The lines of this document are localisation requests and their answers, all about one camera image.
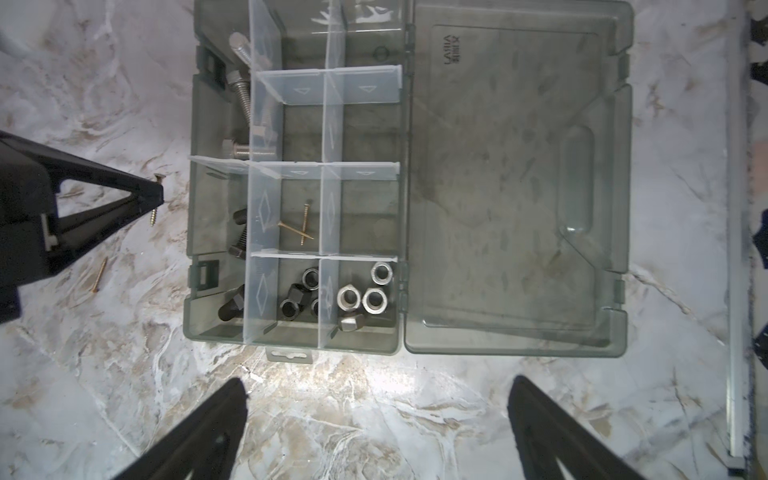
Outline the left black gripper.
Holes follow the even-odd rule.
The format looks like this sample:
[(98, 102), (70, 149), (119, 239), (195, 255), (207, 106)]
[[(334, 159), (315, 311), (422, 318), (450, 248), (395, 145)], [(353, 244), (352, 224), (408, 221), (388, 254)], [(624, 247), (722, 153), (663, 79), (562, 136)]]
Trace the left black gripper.
[[(61, 184), (75, 181), (124, 196), (60, 216)], [(22, 314), (19, 288), (59, 273), (57, 249), (81, 255), (154, 208), (155, 181), (94, 161), (1, 137), (1, 322)]]

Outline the black hex bolt pair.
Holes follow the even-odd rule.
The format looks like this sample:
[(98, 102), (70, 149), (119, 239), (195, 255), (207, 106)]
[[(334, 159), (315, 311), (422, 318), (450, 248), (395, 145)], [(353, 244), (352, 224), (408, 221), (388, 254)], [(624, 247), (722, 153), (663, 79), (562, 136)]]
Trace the black hex bolt pair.
[(244, 229), (239, 239), (228, 248), (228, 253), (238, 259), (247, 257), (247, 230)]
[(246, 225), (248, 221), (248, 209), (243, 208), (235, 211), (232, 218), (236, 225)]

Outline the shiny silver nut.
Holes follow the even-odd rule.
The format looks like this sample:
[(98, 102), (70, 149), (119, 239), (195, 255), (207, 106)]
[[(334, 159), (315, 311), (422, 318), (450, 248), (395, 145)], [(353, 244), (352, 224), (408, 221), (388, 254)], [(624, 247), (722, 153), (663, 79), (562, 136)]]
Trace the shiny silver nut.
[(371, 268), (371, 278), (376, 285), (385, 286), (394, 278), (394, 271), (388, 262), (376, 262)]
[(383, 288), (368, 288), (363, 295), (362, 305), (368, 314), (381, 315), (388, 307), (388, 296)]
[(341, 287), (337, 293), (338, 308), (344, 312), (356, 311), (361, 304), (361, 293), (353, 285), (347, 284)]

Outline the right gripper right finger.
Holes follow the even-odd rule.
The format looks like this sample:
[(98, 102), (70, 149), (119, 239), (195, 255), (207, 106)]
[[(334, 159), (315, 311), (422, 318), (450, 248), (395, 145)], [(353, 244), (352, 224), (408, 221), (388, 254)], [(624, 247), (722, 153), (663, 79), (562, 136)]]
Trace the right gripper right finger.
[(641, 475), (593, 437), (523, 375), (514, 378), (508, 414), (527, 479), (639, 479)]

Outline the brass wood screw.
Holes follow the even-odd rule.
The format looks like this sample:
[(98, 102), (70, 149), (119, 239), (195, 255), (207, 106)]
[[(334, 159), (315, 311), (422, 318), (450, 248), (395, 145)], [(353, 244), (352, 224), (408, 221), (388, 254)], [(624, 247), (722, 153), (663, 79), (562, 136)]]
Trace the brass wood screw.
[[(302, 232), (302, 233), (304, 233), (304, 234), (306, 234), (306, 233), (307, 233), (307, 227), (308, 227), (308, 217), (309, 217), (309, 211), (310, 211), (310, 207), (311, 207), (310, 203), (305, 203), (305, 204), (304, 204), (304, 209), (303, 209), (303, 219), (302, 219), (302, 227), (301, 227), (301, 232)], [(304, 245), (305, 245), (305, 241), (306, 241), (306, 239), (307, 239), (307, 237), (306, 237), (305, 235), (304, 235), (304, 236), (301, 236), (301, 240), (300, 240), (300, 245), (301, 245), (301, 246), (304, 246)]]
[(164, 201), (163, 181), (165, 178), (166, 178), (165, 174), (161, 174), (161, 173), (154, 174), (154, 179), (155, 179), (155, 183), (157, 184), (157, 188), (156, 188), (156, 199), (154, 200), (154, 208), (152, 209), (149, 217), (149, 225), (151, 227), (155, 226), (157, 221), (159, 206), (162, 205)]
[(281, 228), (284, 228), (284, 229), (286, 229), (286, 230), (288, 230), (290, 232), (296, 233), (296, 234), (300, 235), (302, 238), (309, 239), (309, 240), (315, 240), (315, 238), (313, 236), (309, 235), (308, 233), (306, 233), (304, 231), (301, 231), (299, 229), (296, 229), (296, 228), (294, 228), (294, 227), (292, 227), (292, 226), (290, 226), (290, 225), (288, 225), (288, 224), (286, 224), (286, 223), (284, 223), (282, 221), (278, 222), (277, 226), (281, 227)]
[(108, 258), (108, 257), (105, 257), (105, 258), (102, 260), (102, 262), (101, 262), (101, 264), (100, 264), (100, 266), (99, 266), (99, 269), (98, 269), (98, 271), (97, 271), (97, 274), (96, 274), (96, 277), (95, 277), (94, 283), (93, 283), (93, 285), (92, 285), (92, 287), (91, 287), (91, 289), (90, 289), (90, 291), (91, 291), (92, 293), (97, 293), (97, 292), (100, 290), (100, 283), (101, 283), (101, 280), (102, 280), (102, 278), (103, 278), (103, 275), (104, 275), (104, 272), (105, 272), (106, 266), (107, 266), (107, 264), (108, 264), (108, 260), (109, 260), (109, 258)]

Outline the clear plastic organizer box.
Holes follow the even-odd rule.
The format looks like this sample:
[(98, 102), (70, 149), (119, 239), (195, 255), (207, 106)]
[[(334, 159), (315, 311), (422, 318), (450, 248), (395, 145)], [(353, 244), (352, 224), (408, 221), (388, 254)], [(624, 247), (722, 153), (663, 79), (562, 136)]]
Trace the clear plastic organizer box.
[[(193, 19), (188, 339), (298, 362), (625, 352), (629, 2), (198, 1)], [(232, 70), (250, 79), (250, 125)], [(250, 158), (225, 158), (224, 139)], [(277, 223), (301, 230), (305, 203), (315, 240), (301, 246)], [(241, 260), (228, 248), (244, 229)], [(319, 316), (310, 303), (286, 320), (310, 267)], [(347, 284), (353, 312), (337, 305)], [(221, 321), (241, 285), (243, 317)], [(388, 296), (381, 315), (363, 308), (371, 287)], [(364, 326), (342, 332), (354, 314)]]

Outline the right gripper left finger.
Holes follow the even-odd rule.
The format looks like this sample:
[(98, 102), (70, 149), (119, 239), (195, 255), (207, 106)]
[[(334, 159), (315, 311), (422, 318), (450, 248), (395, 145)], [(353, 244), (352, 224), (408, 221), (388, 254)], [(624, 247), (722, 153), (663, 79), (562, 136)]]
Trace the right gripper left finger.
[(247, 419), (247, 394), (228, 380), (119, 479), (228, 479)]

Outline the silver hex nut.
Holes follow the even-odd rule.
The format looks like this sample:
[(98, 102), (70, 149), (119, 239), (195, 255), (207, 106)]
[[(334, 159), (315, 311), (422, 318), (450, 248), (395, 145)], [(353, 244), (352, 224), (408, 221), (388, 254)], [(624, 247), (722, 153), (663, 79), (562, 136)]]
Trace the silver hex nut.
[(344, 316), (339, 320), (339, 329), (342, 332), (354, 332), (364, 326), (365, 316), (363, 314), (354, 314)]

